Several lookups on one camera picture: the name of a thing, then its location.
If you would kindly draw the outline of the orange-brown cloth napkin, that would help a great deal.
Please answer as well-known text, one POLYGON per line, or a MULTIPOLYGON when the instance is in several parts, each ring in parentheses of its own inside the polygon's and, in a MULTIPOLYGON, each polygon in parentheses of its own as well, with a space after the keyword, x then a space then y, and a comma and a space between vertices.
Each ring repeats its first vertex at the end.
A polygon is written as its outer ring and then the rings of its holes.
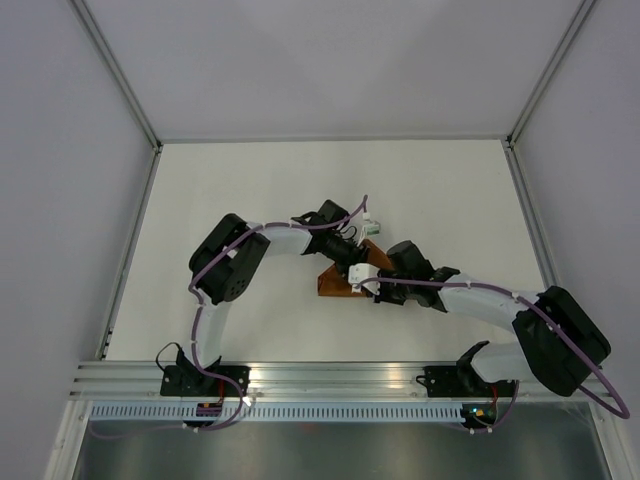
MULTIPOLYGON (((370 239, 365 239, 363 245, 368 248, 366 263, 379 269, 392 269, 393 265, 384 250, 370 239)), ((317 294, 320 297, 365 297, 365 292, 353 292, 348 281, 338 272, 333 264, 317 277, 317 294)))

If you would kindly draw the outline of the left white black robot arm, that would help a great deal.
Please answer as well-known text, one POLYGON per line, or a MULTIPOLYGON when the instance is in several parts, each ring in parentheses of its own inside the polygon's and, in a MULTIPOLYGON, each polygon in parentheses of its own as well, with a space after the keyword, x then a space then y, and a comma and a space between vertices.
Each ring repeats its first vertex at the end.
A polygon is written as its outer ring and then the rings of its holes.
POLYGON ((367 197, 351 212, 326 200, 319 210, 283 222, 251 223, 235 213, 225 215, 188 262, 188 291, 196 298, 197 310, 189 345, 178 346, 174 363, 160 368, 161 394, 217 395, 226 383, 236 396, 245 393, 248 375, 221 365, 220 340, 232 303, 245 293, 263 260, 319 254, 332 266, 320 275, 318 292, 353 296, 349 273, 355 265, 367 264, 371 252, 364 240, 343 235, 358 215, 370 221, 367 197))

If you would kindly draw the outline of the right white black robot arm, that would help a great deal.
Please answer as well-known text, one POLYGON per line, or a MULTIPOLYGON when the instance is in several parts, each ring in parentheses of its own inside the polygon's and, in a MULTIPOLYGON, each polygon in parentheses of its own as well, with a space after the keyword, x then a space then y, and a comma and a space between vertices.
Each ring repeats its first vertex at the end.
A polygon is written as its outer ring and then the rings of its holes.
POLYGON ((539 293, 493 287, 458 269, 433 267, 410 241, 395 245, 387 256, 390 268, 377 271, 364 286, 375 302, 402 305, 411 300, 514 335, 510 343, 480 341, 457 360, 457 384, 469 395, 495 383, 536 380, 569 397, 611 353, 604 334, 561 287, 539 293))

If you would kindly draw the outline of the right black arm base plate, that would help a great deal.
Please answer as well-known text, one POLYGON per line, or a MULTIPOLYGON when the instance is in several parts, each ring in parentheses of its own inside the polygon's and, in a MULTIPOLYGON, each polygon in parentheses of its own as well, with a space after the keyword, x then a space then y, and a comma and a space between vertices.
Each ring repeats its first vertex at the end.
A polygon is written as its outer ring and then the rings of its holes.
POLYGON ((429 398, 498 398, 512 397, 515 383, 488 383, 472 369, 455 365, 427 365, 415 381, 426 388, 429 398))

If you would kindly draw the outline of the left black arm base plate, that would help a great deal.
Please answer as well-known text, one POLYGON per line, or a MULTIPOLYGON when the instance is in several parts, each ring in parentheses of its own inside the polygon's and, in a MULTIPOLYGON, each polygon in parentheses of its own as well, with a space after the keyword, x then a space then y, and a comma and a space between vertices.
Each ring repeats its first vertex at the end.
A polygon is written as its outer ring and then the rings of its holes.
POLYGON ((216 377, 206 376, 197 370, 185 373, 179 366, 165 368, 160 387, 162 397, 230 397, 245 394, 250 383, 250 368, 246 365, 222 365, 215 371, 216 377))

